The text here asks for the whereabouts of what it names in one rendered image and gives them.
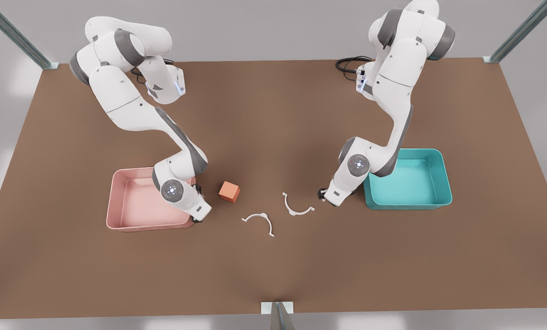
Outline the pink storage box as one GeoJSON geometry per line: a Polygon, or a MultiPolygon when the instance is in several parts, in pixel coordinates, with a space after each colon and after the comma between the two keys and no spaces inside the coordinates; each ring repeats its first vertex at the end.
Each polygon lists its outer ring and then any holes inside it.
{"type": "Polygon", "coordinates": [[[152,167],[121,169],[114,173],[106,225],[122,232],[189,228],[187,213],[168,205],[152,180],[152,167]]]}

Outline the silver frame post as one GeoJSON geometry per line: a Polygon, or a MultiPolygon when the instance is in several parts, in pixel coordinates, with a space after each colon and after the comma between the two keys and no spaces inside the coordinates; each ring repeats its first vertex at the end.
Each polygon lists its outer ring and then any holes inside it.
{"type": "Polygon", "coordinates": [[[261,302],[261,314],[269,314],[269,330],[296,330],[290,315],[294,302],[261,302]]]}
{"type": "Polygon", "coordinates": [[[51,62],[0,12],[0,30],[42,70],[56,70],[58,62],[51,62]]]}
{"type": "Polygon", "coordinates": [[[541,4],[514,30],[514,32],[490,56],[482,57],[484,63],[500,63],[521,43],[539,23],[547,17],[547,0],[541,4]]]}

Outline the orange-red cube button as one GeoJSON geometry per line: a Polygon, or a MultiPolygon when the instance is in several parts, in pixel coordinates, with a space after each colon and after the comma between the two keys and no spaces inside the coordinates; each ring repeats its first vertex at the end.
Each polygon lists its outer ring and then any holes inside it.
{"type": "Polygon", "coordinates": [[[235,203],[240,194],[240,188],[236,184],[224,181],[221,189],[219,190],[219,196],[223,200],[227,200],[231,203],[235,203]]]}

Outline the blue storage box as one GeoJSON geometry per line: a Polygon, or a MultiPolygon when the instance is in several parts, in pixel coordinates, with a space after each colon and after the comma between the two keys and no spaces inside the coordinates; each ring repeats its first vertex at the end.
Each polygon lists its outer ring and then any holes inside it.
{"type": "Polygon", "coordinates": [[[369,174],[363,186],[370,209],[438,209],[452,203],[443,155],[434,148],[402,148],[393,173],[369,174]]]}

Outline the white curved clip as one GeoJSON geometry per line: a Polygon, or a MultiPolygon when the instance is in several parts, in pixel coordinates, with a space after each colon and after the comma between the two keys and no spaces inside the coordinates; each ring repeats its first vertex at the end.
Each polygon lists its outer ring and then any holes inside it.
{"type": "Polygon", "coordinates": [[[313,207],[309,207],[308,209],[306,209],[305,211],[302,211],[302,212],[294,211],[294,209],[291,209],[290,205],[288,204],[288,195],[285,192],[282,192],[282,196],[284,197],[285,207],[286,207],[288,213],[290,213],[290,215],[292,215],[292,216],[305,215],[305,214],[309,213],[310,211],[315,211],[315,208],[313,208],[313,207]]]}
{"type": "Polygon", "coordinates": [[[261,218],[261,219],[265,219],[268,223],[268,226],[269,226],[269,232],[268,232],[268,235],[270,237],[274,237],[275,235],[273,234],[272,230],[272,223],[271,223],[271,220],[269,219],[268,215],[266,213],[259,213],[259,214],[251,214],[249,216],[247,216],[246,218],[243,218],[242,221],[244,223],[246,223],[249,219],[253,219],[253,218],[261,218]]]}

